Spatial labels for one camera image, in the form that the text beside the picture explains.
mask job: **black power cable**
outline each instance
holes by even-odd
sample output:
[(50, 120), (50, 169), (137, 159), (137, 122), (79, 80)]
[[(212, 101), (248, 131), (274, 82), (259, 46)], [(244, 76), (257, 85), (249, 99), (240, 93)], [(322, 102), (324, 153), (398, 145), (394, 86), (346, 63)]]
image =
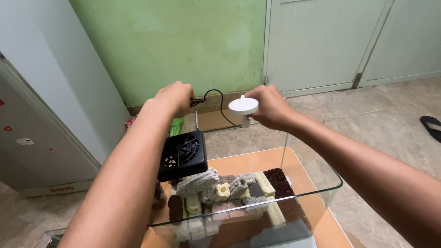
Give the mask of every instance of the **black power cable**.
[(193, 100), (193, 101), (190, 103), (190, 108), (192, 108), (192, 107), (198, 105), (199, 103), (205, 102), (205, 101), (207, 100), (207, 94), (208, 94), (210, 91), (213, 91), (213, 90), (219, 92), (219, 93), (220, 93), (220, 96), (222, 97), (222, 99), (221, 99), (221, 101), (220, 101), (220, 109), (221, 109), (221, 110), (220, 110), (220, 113), (222, 114), (222, 116), (223, 116), (223, 117), (224, 117), (229, 123), (231, 123), (231, 124), (233, 124), (234, 126), (238, 127), (238, 125), (232, 123), (232, 122), (231, 122), (231, 121), (230, 121), (230, 120), (224, 115), (224, 112), (222, 112), (222, 105), (223, 105), (223, 103), (224, 103), (224, 94), (222, 94), (222, 92), (221, 92), (220, 90), (212, 89), (212, 90), (207, 91), (207, 93), (205, 93), (203, 99), (191, 98), (191, 100)]

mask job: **fan grille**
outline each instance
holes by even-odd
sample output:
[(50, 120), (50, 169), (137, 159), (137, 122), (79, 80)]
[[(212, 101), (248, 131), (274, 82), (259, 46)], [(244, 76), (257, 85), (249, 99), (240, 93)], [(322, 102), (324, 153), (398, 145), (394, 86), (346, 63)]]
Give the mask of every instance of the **fan grille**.
[(184, 135), (166, 142), (161, 163), (168, 168), (176, 168), (191, 162), (199, 152), (199, 140), (193, 135)]

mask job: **left hand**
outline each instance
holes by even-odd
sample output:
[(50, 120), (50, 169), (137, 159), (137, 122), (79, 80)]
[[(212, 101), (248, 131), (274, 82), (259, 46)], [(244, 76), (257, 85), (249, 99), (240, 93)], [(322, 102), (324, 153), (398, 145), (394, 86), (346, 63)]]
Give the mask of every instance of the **left hand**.
[(190, 113), (190, 102), (194, 98), (191, 84), (176, 81), (158, 91), (154, 100), (174, 111), (175, 118), (182, 118)]

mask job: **refrigerator magnet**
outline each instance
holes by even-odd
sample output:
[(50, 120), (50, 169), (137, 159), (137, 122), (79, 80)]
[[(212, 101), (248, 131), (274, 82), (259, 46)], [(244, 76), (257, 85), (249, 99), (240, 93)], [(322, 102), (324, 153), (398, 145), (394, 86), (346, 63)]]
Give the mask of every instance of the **refrigerator magnet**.
[(16, 142), (22, 146), (24, 145), (32, 145), (34, 142), (29, 138), (18, 139)]

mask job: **green painted wall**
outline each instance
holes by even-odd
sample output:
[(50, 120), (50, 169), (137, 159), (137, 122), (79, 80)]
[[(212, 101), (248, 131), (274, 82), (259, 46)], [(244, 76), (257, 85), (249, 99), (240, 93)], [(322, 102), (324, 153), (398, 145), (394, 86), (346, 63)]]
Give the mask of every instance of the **green painted wall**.
[(197, 96), (262, 82), (265, 0), (70, 0), (127, 106), (176, 80)]

